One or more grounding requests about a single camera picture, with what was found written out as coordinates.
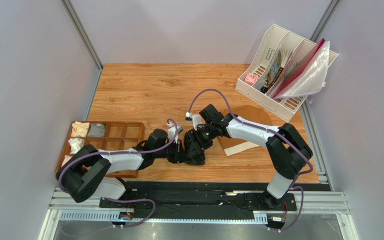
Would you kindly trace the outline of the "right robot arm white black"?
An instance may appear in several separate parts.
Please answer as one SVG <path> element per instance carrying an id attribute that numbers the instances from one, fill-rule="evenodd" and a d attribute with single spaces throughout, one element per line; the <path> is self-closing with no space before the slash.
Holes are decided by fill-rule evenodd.
<path id="1" fill-rule="evenodd" d="M 210 148 L 218 137 L 239 139 L 267 149 L 276 170 L 267 187 L 272 199 L 281 200 L 287 194 L 313 157 L 310 146 L 289 123 L 281 127 L 263 125 L 233 113 L 223 115 L 212 104 L 198 115 L 187 112 L 186 121 L 194 125 L 185 135 L 185 148 L 190 157 Z"/>

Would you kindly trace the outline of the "black striped underwear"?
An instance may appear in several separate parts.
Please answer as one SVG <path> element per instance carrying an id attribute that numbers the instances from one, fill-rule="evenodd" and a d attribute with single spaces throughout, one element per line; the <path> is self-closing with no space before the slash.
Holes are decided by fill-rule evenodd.
<path id="1" fill-rule="evenodd" d="M 202 152 L 190 157 L 187 164 L 190 166 L 203 166 L 205 165 L 205 161 L 206 161 L 206 156 L 205 156 L 205 153 Z"/>

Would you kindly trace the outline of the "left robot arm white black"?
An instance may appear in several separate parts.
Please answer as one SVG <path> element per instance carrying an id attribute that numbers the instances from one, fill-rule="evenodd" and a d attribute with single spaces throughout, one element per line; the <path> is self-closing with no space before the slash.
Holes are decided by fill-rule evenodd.
<path id="1" fill-rule="evenodd" d="M 126 192 L 125 185 L 107 175 L 122 171 L 141 171 L 152 166 L 156 159 L 166 159 L 179 164 L 179 134 L 183 132 L 171 120 L 169 130 L 155 130 L 143 143 L 128 150 L 105 151 L 93 145 L 84 146 L 56 174 L 59 188 L 76 203 L 91 197 L 120 199 Z"/>

